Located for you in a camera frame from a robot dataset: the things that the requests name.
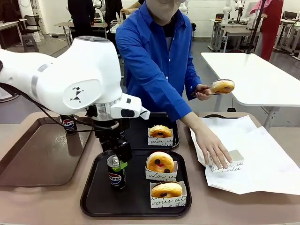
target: blue shirt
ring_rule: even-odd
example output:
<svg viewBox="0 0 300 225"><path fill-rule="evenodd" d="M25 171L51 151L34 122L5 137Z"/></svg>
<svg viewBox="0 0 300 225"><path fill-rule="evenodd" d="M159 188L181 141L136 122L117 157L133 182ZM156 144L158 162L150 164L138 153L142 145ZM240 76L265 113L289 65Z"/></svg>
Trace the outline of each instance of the blue shirt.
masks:
<svg viewBox="0 0 300 225"><path fill-rule="evenodd" d="M163 27L153 21L146 3L116 33L126 65L127 94L139 97L151 112L167 112L175 121L192 111L182 98L184 86L191 100L201 83L191 53L192 25L187 16L176 12L175 34L168 51Z"/></svg>

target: brown tray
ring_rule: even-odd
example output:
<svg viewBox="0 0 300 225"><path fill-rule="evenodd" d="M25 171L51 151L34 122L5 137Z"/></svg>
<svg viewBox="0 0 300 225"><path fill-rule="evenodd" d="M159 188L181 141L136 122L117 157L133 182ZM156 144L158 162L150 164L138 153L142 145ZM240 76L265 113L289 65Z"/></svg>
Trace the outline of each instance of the brown tray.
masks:
<svg viewBox="0 0 300 225"><path fill-rule="evenodd" d="M77 117L91 122L90 118ZM77 124L78 130L91 129ZM0 161L0 186L61 186L73 177L90 132L66 135L50 118L40 118Z"/></svg>

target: shirt collar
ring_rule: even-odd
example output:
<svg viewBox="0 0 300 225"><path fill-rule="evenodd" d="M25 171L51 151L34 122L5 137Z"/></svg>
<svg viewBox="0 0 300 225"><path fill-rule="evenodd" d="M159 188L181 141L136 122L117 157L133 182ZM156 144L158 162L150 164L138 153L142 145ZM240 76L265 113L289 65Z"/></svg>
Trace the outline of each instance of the shirt collar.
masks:
<svg viewBox="0 0 300 225"><path fill-rule="evenodd" d="M147 1L145 1L142 4L142 6L140 7L140 12L141 12L142 17L144 18L144 21L146 22L146 24L149 27L154 21L153 21L152 16L150 15L149 10L147 8ZM179 9L175 13L174 17L176 19L176 27L183 26L183 25L187 27L184 17L182 15L182 13L179 11Z"/></svg>

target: soda can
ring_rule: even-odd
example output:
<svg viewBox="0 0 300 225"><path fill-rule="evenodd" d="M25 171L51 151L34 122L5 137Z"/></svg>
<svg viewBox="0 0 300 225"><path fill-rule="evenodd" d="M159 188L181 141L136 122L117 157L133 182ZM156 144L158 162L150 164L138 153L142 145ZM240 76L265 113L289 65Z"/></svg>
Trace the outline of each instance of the soda can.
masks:
<svg viewBox="0 0 300 225"><path fill-rule="evenodd" d="M69 117L71 117L72 119L75 119L74 115L68 115L68 116L60 115L61 122L65 127L67 135L74 135L77 132L73 131L73 130L70 130L70 129L77 130L77 125L76 125L75 121L71 120Z"/></svg>
<svg viewBox="0 0 300 225"><path fill-rule="evenodd" d="M112 155L107 159L108 176L111 186L121 190L126 186L125 169L120 169L120 163L117 155Z"/></svg>

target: hand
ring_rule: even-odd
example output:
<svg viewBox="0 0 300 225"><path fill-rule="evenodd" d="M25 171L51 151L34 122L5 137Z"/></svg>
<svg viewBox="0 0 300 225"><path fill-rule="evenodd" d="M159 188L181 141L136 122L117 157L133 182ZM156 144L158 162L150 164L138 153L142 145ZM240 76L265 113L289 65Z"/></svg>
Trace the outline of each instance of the hand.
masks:
<svg viewBox="0 0 300 225"><path fill-rule="evenodd" d="M203 152L205 163L208 164L208 153L210 153L213 158L215 164L219 169L222 169L222 166L227 169L228 166L224 159L224 156L228 160L229 163L232 163L232 159L227 151L227 149L223 146L220 139L209 129L208 126L202 126L201 129L198 129L195 132L197 143L200 149Z"/></svg>
<svg viewBox="0 0 300 225"><path fill-rule="evenodd" d="M121 9L121 13L124 13L124 14L126 14L126 15L130 15L130 14L131 14L130 10L127 9L127 8Z"/></svg>
<svg viewBox="0 0 300 225"><path fill-rule="evenodd" d="M195 94L196 97L200 101L204 101L210 98L210 96L213 94L212 91L210 90L210 87L207 85L199 84L197 85L195 89Z"/></svg>

